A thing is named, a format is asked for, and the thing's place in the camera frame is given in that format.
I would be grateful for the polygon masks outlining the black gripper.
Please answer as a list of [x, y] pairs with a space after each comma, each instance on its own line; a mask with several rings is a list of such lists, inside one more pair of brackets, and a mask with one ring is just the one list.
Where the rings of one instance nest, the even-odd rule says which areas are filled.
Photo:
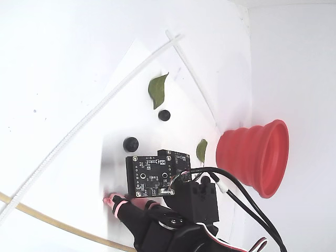
[[103, 202], [111, 207], [134, 236], [137, 251], [202, 251], [208, 247], [207, 231], [217, 235], [219, 221], [215, 184], [181, 184], [173, 196], [165, 196], [165, 206], [147, 198], [127, 199], [110, 194]]

